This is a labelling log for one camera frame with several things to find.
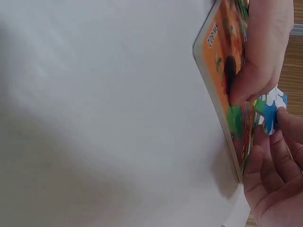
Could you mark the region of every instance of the hand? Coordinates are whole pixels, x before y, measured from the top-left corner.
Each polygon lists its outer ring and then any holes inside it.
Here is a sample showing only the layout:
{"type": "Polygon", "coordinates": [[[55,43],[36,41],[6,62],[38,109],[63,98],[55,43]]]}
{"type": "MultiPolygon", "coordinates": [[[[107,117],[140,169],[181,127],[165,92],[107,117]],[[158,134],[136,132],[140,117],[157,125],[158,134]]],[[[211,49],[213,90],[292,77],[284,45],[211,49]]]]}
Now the hand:
{"type": "Polygon", "coordinates": [[[254,101],[278,84],[293,26],[293,0],[250,1],[246,64],[232,84],[232,105],[254,101]]]}
{"type": "Polygon", "coordinates": [[[259,227],[302,227],[303,118],[284,108],[277,117],[280,130],[274,135],[256,129],[244,193],[259,227]]]}

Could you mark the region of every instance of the puzzle piece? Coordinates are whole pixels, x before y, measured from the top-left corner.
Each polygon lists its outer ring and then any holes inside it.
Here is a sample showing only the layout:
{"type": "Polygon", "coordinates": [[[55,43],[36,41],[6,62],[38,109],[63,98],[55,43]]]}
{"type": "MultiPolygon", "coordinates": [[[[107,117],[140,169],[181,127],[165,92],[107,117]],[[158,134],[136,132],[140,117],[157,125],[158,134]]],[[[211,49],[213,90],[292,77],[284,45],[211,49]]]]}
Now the puzzle piece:
{"type": "Polygon", "coordinates": [[[263,131],[267,135],[272,135],[275,132],[274,126],[277,124],[276,113],[278,108],[287,106],[287,95],[285,95],[278,87],[272,89],[266,95],[258,98],[253,109],[260,114],[258,125],[263,126],[263,131]]]}

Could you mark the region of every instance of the cardboard edge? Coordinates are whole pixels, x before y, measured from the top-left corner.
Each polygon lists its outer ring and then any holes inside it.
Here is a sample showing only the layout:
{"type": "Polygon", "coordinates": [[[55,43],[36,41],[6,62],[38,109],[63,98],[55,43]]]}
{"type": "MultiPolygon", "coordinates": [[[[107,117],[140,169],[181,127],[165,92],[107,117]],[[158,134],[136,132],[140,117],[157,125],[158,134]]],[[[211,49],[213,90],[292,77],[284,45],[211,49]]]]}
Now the cardboard edge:
{"type": "Polygon", "coordinates": [[[208,14],[196,40],[195,43],[193,45],[193,56],[195,58],[197,67],[199,68],[199,71],[202,75],[202,78],[204,80],[204,83],[206,85],[206,88],[208,90],[208,93],[212,99],[214,108],[216,110],[216,113],[218,115],[222,130],[224,132],[224,136],[230,151],[230,154],[232,156],[232,160],[234,162],[234,166],[236,169],[236,173],[237,173],[237,177],[239,179],[239,182],[242,183],[242,170],[241,170],[241,166],[238,163],[238,159],[237,159],[237,155],[236,155],[236,151],[234,148],[234,144],[232,142],[232,137],[231,137],[231,133],[228,127],[228,122],[226,120],[225,114],[224,114],[224,110],[220,104],[220,98],[217,95],[216,92],[216,88],[214,86],[212,77],[208,71],[208,69],[206,68],[205,62],[203,60],[203,56],[202,56],[202,52],[203,52],[203,43],[199,43],[198,40],[204,40],[204,37],[206,35],[206,32],[208,31],[209,26],[211,25],[217,10],[219,9],[219,6],[221,4],[222,0],[217,0],[216,3],[213,5],[210,13],[208,14]]]}

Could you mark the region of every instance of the white surface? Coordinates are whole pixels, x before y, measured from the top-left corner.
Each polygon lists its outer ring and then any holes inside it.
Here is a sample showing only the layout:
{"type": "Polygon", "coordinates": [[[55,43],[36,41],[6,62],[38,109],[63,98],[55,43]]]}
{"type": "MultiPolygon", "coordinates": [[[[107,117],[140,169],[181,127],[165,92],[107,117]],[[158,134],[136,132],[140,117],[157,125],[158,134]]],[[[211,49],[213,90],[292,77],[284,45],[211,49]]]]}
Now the white surface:
{"type": "Polygon", "coordinates": [[[1,226],[243,222],[192,56],[211,0],[0,2],[1,226]]]}

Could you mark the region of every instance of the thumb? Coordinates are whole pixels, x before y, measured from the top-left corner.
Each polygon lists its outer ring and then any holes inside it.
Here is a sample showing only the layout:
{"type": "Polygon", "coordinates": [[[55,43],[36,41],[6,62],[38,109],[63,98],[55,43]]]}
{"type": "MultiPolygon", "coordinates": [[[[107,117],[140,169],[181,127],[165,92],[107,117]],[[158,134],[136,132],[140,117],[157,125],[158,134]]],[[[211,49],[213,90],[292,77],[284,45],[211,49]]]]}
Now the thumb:
{"type": "Polygon", "coordinates": [[[303,144],[302,117],[294,116],[281,107],[278,109],[277,119],[279,128],[286,137],[303,144]]]}

